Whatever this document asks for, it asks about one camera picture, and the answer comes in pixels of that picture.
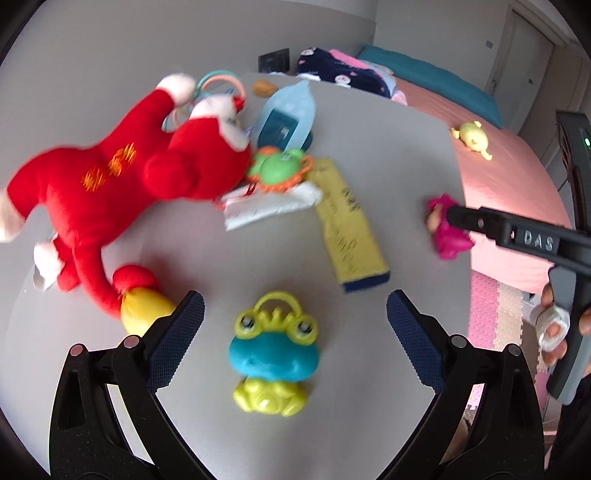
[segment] teal pillow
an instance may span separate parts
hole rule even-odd
[[[358,56],[359,60],[371,61],[388,67],[402,80],[430,90],[467,108],[497,128],[503,128],[496,100],[475,85],[459,76],[395,51],[367,45]]]

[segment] blue gripper pad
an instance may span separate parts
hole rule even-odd
[[[157,332],[159,325],[154,324],[156,335],[160,336],[151,354],[147,358],[148,375],[146,383],[152,393],[159,388],[166,387],[173,379],[174,373],[189,345],[193,341],[205,317],[205,302],[200,293],[189,292],[184,300],[172,312],[170,317],[158,319],[168,322],[164,333]],[[152,332],[148,330],[144,339]]]
[[[386,314],[421,383],[439,393],[445,383],[443,354],[422,325],[437,321],[422,315],[402,290],[395,290],[388,296]]]

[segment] wall outlet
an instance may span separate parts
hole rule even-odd
[[[272,51],[259,56],[259,72],[283,72],[290,71],[290,49]]]

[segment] yellow plush toy on bed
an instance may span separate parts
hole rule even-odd
[[[492,155],[486,151],[488,148],[488,137],[482,129],[480,122],[468,122],[462,124],[459,130],[452,128],[452,135],[461,139],[466,146],[480,154],[487,160],[492,160]]]

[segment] pink toy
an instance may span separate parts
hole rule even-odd
[[[427,230],[433,235],[437,254],[442,260],[455,260],[458,253],[467,252],[475,244],[464,230],[447,223],[447,209],[452,205],[459,204],[447,193],[427,203]]]

